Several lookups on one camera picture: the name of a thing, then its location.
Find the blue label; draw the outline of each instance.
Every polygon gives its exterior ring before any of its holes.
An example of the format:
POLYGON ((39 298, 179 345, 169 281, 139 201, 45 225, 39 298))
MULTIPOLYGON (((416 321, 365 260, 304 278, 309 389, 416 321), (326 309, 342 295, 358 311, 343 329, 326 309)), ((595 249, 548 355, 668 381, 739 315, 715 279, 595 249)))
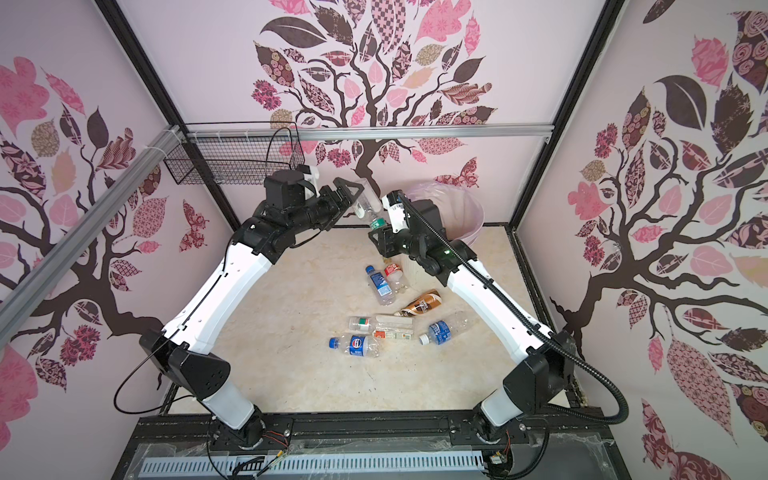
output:
POLYGON ((442 345, 451 339, 451 329, 449 329, 448 325, 446 325, 442 320, 437 323, 433 323, 429 326, 429 328, 431 328, 432 333, 435 334, 435 340, 437 341, 438 345, 442 345))
POLYGON ((392 293, 392 289, 389 288, 389 284, 386 282, 386 279, 381 273, 376 272, 371 275, 371 278, 373 279, 373 284, 376 285, 376 291, 379 292, 380 296, 385 296, 392 293))
POLYGON ((364 336, 352 335, 352 339, 349 341, 349 354, 362 356, 362 346, 366 344, 365 340, 364 336))

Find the beige table surface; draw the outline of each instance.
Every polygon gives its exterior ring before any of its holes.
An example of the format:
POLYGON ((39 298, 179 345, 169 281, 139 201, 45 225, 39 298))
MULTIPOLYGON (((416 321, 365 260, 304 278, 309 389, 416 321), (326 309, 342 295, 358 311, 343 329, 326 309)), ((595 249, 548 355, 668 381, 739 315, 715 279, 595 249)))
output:
MULTIPOLYGON (((333 229, 286 251, 224 326, 213 353, 231 364, 231 378, 263 412, 470 409, 515 367, 469 305, 407 258, 412 287, 392 305, 380 306, 365 267, 381 269, 383 261, 367 233, 333 229), (347 316, 393 313, 433 288, 444 303, 414 319, 415 338, 459 310, 477 324, 440 346, 381 339, 378 358, 328 348, 329 338, 345 331, 347 316)), ((535 316, 504 228, 484 227, 472 249, 494 280, 535 316)), ((180 389, 178 396, 185 394, 180 389)), ((206 410, 185 399, 170 412, 206 410)))

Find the tree mural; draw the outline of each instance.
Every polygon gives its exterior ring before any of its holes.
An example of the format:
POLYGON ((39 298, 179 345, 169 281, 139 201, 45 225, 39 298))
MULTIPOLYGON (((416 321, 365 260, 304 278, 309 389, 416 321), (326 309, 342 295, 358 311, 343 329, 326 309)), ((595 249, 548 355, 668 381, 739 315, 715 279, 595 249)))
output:
MULTIPOLYGON (((585 181, 568 194, 568 203, 585 220, 575 236, 583 239, 591 268, 586 294, 576 310, 551 301, 583 357, 582 331, 595 304, 607 291, 618 290, 616 308, 627 308, 629 328, 647 319, 652 368, 663 368, 666 349, 667 368, 701 412, 733 437, 732 392, 746 420, 768 441, 768 390, 742 385, 767 383, 768 374, 741 355, 763 348, 768 333, 739 326, 738 318, 718 320, 707 310, 730 304, 768 315, 764 298, 743 298, 734 290, 744 283, 768 287, 768 257, 754 252, 768 246, 768 215, 744 213, 768 202, 768 135, 760 136, 768 130, 768 108, 762 117, 753 116, 750 102, 750 92, 768 93, 768 15, 732 16, 738 24, 732 55, 716 38, 695 40, 692 60, 702 83, 685 75, 662 78, 655 83, 666 91, 666 108, 652 107, 643 89, 621 132, 609 124, 598 133, 597 159, 584 167, 585 181), (714 105, 708 104, 705 88, 719 91, 714 105), (742 143, 755 124, 751 137, 757 141, 742 143), (726 255, 734 247, 744 252, 726 255), (681 294, 678 288, 695 293, 681 294), (684 339, 732 352, 701 353, 684 339)), ((673 455, 668 441, 655 445, 673 455)), ((670 463, 682 458, 654 453, 656 447, 648 458, 659 468, 664 458, 670 463), (660 463, 659 455, 664 457, 660 463)), ((718 475, 711 478, 726 478, 718 475)))
MULTIPOLYGON (((455 5, 452 0, 407 0, 418 3, 414 21, 421 16, 413 40, 403 38, 410 23, 406 0, 371 0, 372 20, 367 25, 362 22, 366 0, 310 2, 312 11, 304 0, 270 1, 297 15, 275 18, 261 30, 277 34, 292 48, 278 50, 254 42, 259 63, 272 83, 256 81, 252 97, 274 110, 273 127, 287 121, 302 127, 483 124, 495 110, 475 106, 492 85, 469 83, 483 61, 470 58, 480 41, 478 22, 474 15, 464 25, 461 20, 471 8, 469 0, 458 0, 455 5), (312 15, 320 28, 298 15, 312 15), (461 38, 449 41, 450 35, 462 31, 461 38), (427 37, 438 43, 424 45, 413 55, 412 45, 427 37), (328 51, 307 60, 303 52, 319 45, 328 51), (458 61, 465 56, 466 60, 458 61), (284 101, 297 109, 279 108, 284 101)), ((358 177, 367 179, 380 194, 370 168, 375 159, 400 162, 401 154, 407 152, 414 160, 426 162, 425 154, 445 154, 463 145, 458 138, 406 143, 398 139, 310 141, 303 142, 303 149, 305 153, 314 151, 318 164, 328 160, 344 167, 355 162, 358 177)), ((288 145, 279 153, 289 156, 290 152, 288 145)), ((442 175, 436 180, 475 186, 475 170, 472 159, 459 175, 442 175)))
MULTIPOLYGON (((42 106, 50 93, 35 83, 31 61, 17 57, 14 64, 16 71, 0 66, 0 114, 15 136, 20 122, 49 116, 42 106)), ((81 98, 66 82, 51 74, 46 79, 61 99, 61 112, 32 131, 28 141, 36 156, 20 146, 26 140, 13 141, 7 132, 0 133, 0 153, 8 167, 3 183, 9 185, 0 187, 0 230, 4 240, 15 238, 0 242, 0 269, 20 271, 0 274, 0 283, 11 290, 94 205, 97 185, 109 188, 114 183, 108 171, 127 168, 136 155, 130 128, 110 140, 98 108, 86 116, 81 98), (87 135, 82 134, 83 124, 87 135), (83 170, 87 178, 80 180, 83 170)), ((31 317, 46 318, 43 324, 12 337, 38 337, 27 358, 34 357, 30 361, 40 379, 66 390, 67 368, 94 358, 104 325, 116 336, 162 328, 157 318, 121 312, 115 298, 116 292, 130 292, 127 277, 141 273, 129 257, 160 246, 151 240, 165 216, 167 198, 152 197, 160 179, 157 167, 72 265, 74 283, 40 303, 31 317), (121 242, 132 237, 137 237, 133 243, 121 242)))

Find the bottle label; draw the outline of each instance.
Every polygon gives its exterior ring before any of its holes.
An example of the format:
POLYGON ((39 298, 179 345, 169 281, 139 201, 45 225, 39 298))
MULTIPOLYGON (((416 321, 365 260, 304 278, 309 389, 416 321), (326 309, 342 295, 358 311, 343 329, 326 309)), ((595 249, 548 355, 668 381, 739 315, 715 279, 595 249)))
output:
POLYGON ((389 284, 381 273, 374 273, 371 275, 371 279, 373 280, 373 284, 376 285, 376 291, 379 292, 379 296, 385 296, 392 293, 392 289, 389 288, 389 284))
POLYGON ((398 266, 397 263, 391 263, 387 265, 387 267, 384 269, 384 273, 386 273, 387 276, 392 275, 394 272, 401 271, 402 269, 398 266))
POLYGON ((354 356, 362 356, 362 346, 364 345, 364 336, 352 335, 352 339, 349 341, 349 354, 354 356))
POLYGON ((445 324, 445 322, 442 320, 437 323, 433 323, 429 326, 429 328, 431 328, 432 332, 435 334, 435 340, 437 341, 438 345, 442 345, 451 339, 451 329, 449 329, 448 325, 445 324))

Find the plastic bag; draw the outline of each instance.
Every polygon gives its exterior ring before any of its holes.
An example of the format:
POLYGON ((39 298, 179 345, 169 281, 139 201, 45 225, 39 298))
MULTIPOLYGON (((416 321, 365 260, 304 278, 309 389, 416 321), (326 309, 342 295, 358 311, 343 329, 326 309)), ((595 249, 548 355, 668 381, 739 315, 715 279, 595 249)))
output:
POLYGON ((448 240, 463 240, 471 246, 480 234, 485 220, 482 205, 465 188, 422 182, 410 187, 406 196, 411 200, 432 200, 440 209, 442 226, 448 240))

